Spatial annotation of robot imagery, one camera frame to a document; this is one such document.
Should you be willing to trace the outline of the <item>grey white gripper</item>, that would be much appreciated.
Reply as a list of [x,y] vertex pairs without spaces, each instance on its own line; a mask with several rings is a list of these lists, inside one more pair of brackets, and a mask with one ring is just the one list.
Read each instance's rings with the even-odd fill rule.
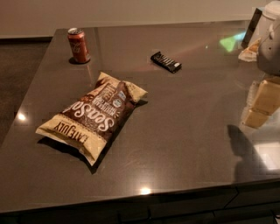
[[[280,20],[275,20],[262,36],[258,47],[257,65],[266,74],[280,75]],[[258,129],[279,107],[280,78],[265,79],[256,92],[252,103],[253,110],[248,109],[243,114],[243,124]]]

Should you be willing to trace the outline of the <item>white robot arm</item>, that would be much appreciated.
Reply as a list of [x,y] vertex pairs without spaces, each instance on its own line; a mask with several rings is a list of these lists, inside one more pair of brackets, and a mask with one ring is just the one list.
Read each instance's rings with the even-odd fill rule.
[[271,1],[255,10],[238,59],[255,61],[264,72],[248,91],[247,106],[241,122],[258,129],[280,108],[280,2]]

